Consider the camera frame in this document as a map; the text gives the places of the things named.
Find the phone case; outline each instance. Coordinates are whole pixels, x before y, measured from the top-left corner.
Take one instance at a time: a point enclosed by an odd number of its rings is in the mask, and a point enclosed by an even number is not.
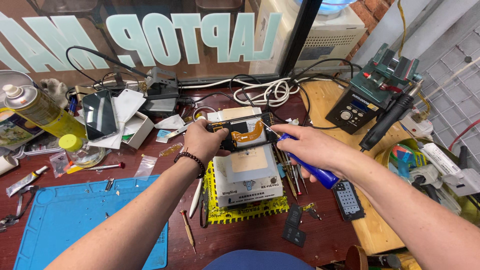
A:
[[[105,136],[103,136],[103,137],[100,137],[100,138],[97,138],[97,139],[94,139],[94,140],[90,140],[90,139],[88,138],[87,126],[85,125],[85,134],[86,134],[87,140],[90,141],[90,142],[97,142],[97,141],[103,140],[103,139],[105,139],[105,138],[114,136],[114,135],[116,135],[116,134],[119,132],[119,124],[118,124],[118,122],[117,122],[117,111],[115,110],[115,103],[113,102],[113,97],[112,97],[112,95],[110,94],[110,91],[108,91],[108,90],[102,90],[102,91],[107,91],[108,94],[110,95],[110,100],[112,101],[113,119],[115,120],[115,127],[116,127],[117,129],[115,130],[115,132],[112,132],[112,133],[110,133],[110,134],[108,134],[108,135],[105,135]]]

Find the window glass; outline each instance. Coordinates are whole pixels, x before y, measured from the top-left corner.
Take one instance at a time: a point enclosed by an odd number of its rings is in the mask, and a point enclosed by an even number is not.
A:
[[[90,84],[65,55],[77,45],[144,73],[153,66],[174,71],[182,80],[276,73],[299,8],[295,0],[5,1],[0,69],[37,83]],[[82,50],[69,57],[96,80],[112,71],[112,63]]]

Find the hand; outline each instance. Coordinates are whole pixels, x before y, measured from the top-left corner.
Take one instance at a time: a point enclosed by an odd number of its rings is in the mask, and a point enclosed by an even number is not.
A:
[[[222,128],[215,133],[208,132],[205,127],[210,121],[200,119],[188,126],[185,134],[184,151],[198,157],[205,167],[214,156],[226,157],[230,151],[222,150],[220,143],[227,137],[228,129]]]
[[[270,128],[277,133],[285,132],[298,139],[298,141],[292,139],[279,141],[277,147],[280,150],[290,152],[314,167],[329,170],[339,178],[345,178],[346,170],[354,162],[353,157],[361,154],[339,140],[311,127],[280,124]],[[301,173],[304,178],[310,177],[311,182],[317,181],[303,167]]]

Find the black smartphone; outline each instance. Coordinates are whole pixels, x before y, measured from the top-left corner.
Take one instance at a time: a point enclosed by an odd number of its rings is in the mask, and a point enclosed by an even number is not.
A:
[[[277,136],[269,128],[273,124],[273,115],[267,112],[210,123],[207,125],[207,131],[215,132],[228,128],[229,133],[220,144],[220,149],[235,152],[276,142]]]
[[[83,97],[85,129],[89,141],[97,141],[118,132],[112,95],[101,90]]]

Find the wooden workbench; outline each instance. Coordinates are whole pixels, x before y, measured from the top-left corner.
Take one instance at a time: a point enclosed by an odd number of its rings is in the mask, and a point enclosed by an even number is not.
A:
[[[309,82],[302,84],[302,86],[310,98],[310,118],[313,121],[313,125],[322,127],[332,126],[332,123],[325,119],[325,116],[342,94],[342,89],[336,83],[329,81]],[[305,106],[307,106],[303,92],[302,97]],[[372,120],[354,135],[350,135],[339,128],[323,130],[323,132],[350,145],[354,149],[360,150],[360,141],[374,124],[375,120]],[[370,151],[365,151],[364,154],[374,158],[382,149],[407,138],[410,138],[409,135],[396,122],[385,137]],[[365,209],[365,218],[352,221],[352,224],[365,252],[370,255],[405,246],[390,226],[373,209],[365,195],[359,189],[356,190]]]
[[[199,99],[215,90],[190,90],[184,93],[193,99]],[[224,93],[230,93],[228,89],[220,89]],[[198,106],[211,106],[216,110],[238,107],[236,103],[223,95],[216,95],[199,102]],[[305,118],[306,110],[300,95],[291,95],[288,102],[276,109],[276,114],[283,119]],[[102,181],[107,178],[128,178],[132,177],[142,159],[141,155],[158,156],[158,153],[174,143],[183,142],[183,136],[179,135],[167,144],[155,141],[158,130],[153,129],[138,150],[122,145],[120,150],[114,150],[101,164],[113,164],[122,161],[126,168],[104,170],[100,174],[94,171],[79,171],[67,174],[61,178],[54,178],[51,170],[41,175],[34,184],[41,187],[57,186],[65,184],[79,184],[86,182]],[[13,183],[29,174],[32,170],[38,170],[44,165],[51,167],[48,157],[51,154],[33,156],[20,160],[20,166],[10,170],[0,177],[0,190],[5,190]],[[175,154],[167,157],[159,157],[152,171],[152,174],[160,174],[173,165]],[[325,189],[321,184],[306,182],[309,195],[299,196],[299,203],[306,205],[315,202],[318,205],[317,211],[322,220],[315,220],[308,214],[302,216],[300,229],[307,234],[305,245],[300,248],[287,240],[281,238],[287,213],[250,219],[230,224],[209,225],[206,229],[199,226],[199,216],[195,213],[190,220],[192,233],[196,241],[197,254],[194,254],[188,241],[183,219],[180,215],[182,209],[189,210],[193,194],[197,187],[197,181],[187,189],[181,198],[175,211],[169,218],[168,223],[168,262],[166,269],[201,269],[212,260],[222,254],[238,249],[255,249],[264,251],[281,251],[298,257],[311,266],[320,266],[331,261],[344,260],[347,250],[351,245],[359,245],[358,238],[353,229],[352,223],[343,221],[338,209],[335,196],[331,190]],[[288,184],[284,182],[284,189],[287,192],[289,203],[295,202],[291,195]],[[0,218],[7,214],[15,213],[17,208],[17,196],[8,198],[0,194]],[[30,208],[20,221],[0,233],[0,269],[12,269],[17,256],[20,241],[25,229],[25,224],[30,214]]]

